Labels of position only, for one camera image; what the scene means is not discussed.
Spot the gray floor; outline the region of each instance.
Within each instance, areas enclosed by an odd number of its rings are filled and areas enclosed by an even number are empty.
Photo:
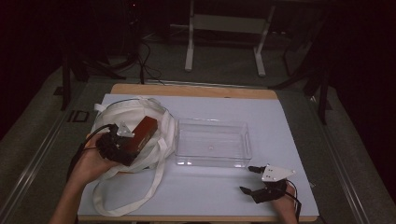
[[[288,43],[283,36],[270,35],[266,41],[263,62],[267,77],[257,76],[251,46],[208,43],[199,39],[193,69],[186,73],[184,37],[175,37],[176,41],[168,44],[156,41],[155,35],[146,38],[150,47],[148,71],[156,77],[148,80],[149,83],[177,81],[265,89],[288,78],[281,60]],[[148,52],[142,46],[143,58]],[[288,57],[291,67],[295,67],[304,57],[304,50],[291,52]],[[137,83],[139,69],[134,65],[120,71],[128,77],[123,82]],[[61,74],[60,69],[48,78],[0,143],[0,203],[3,208],[14,208],[9,210],[8,223],[48,221],[62,191],[65,169],[93,123],[93,116],[88,122],[78,123],[67,122],[67,118],[72,110],[92,111],[92,105],[85,102],[101,102],[111,86],[119,82],[100,76],[92,76],[88,83],[73,81],[73,102],[68,110],[60,111],[62,98],[54,96],[53,92],[62,85]],[[304,80],[276,93],[290,122],[307,176],[315,185],[313,192],[319,212],[328,223],[396,223],[395,204],[339,102],[336,90],[329,90],[328,124],[324,126],[315,113],[317,104],[303,96],[303,85]],[[30,165],[40,148],[47,149],[38,155],[45,159],[39,166]],[[37,173],[33,174],[34,179],[25,180],[27,186],[20,187],[25,191],[15,196],[12,190],[21,176],[26,176],[23,171],[27,166]]]

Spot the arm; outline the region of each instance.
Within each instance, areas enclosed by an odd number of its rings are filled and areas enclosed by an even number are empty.
[[[99,137],[100,134],[95,135],[87,147],[95,147],[95,142]],[[96,148],[85,150],[64,187],[49,224],[75,223],[85,186],[116,165],[118,165],[117,162],[103,159]]]
[[[294,195],[295,189],[288,184],[286,192]],[[280,219],[285,224],[297,224],[297,218],[294,210],[294,200],[285,195],[277,200],[271,201],[272,206],[277,211]]]

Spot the dark background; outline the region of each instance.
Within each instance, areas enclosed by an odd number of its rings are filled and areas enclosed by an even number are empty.
[[[70,40],[97,60],[106,60],[108,53],[118,50],[120,55],[125,55],[134,47],[120,48],[120,33],[125,27],[106,25],[125,20],[122,8],[128,1],[112,2],[107,5],[109,1],[96,1],[96,7],[108,8],[109,12],[107,16],[95,18],[89,1],[2,1],[0,137],[20,116],[49,74],[61,65],[58,31],[65,31]],[[227,2],[229,7],[222,5],[222,8],[228,12],[258,13],[249,11],[251,7],[235,10],[239,1]],[[331,85],[337,89],[395,201],[396,180],[391,173],[396,143],[393,119],[396,114],[396,3],[385,0],[340,2],[345,6],[331,12],[314,45],[320,45],[329,60]],[[165,37],[169,34],[166,24],[188,22],[188,1],[149,0],[144,3],[140,10],[143,24],[152,26]],[[202,9],[208,10],[213,4],[213,1],[204,1]],[[287,31],[295,16],[292,11],[293,8],[278,10],[271,29]],[[118,35],[97,38],[100,26]]]

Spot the white table leg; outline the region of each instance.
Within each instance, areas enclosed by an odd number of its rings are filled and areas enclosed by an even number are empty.
[[[268,30],[271,25],[271,19],[273,18],[274,11],[276,7],[271,7],[270,12],[268,14],[267,20],[262,27],[262,38],[260,40],[260,43],[257,47],[253,49],[254,51],[254,58],[256,59],[256,66],[257,66],[257,72],[259,77],[265,77],[265,69],[264,65],[262,63],[262,46],[264,45],[265,38],[268,35]]]
[[[192,60],[194,56],[193,32],[194,32],[194,0],[190,0],[189,45],[187,48],[186,65],[184,67],[184,69],[187,72],[190,72],[192,70]]]

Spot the transparent plastic tray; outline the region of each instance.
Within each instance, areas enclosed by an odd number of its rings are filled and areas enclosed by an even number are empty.
[[[178,121],[178,165],[246,167],[251,159],[245,122],[207,119]]]

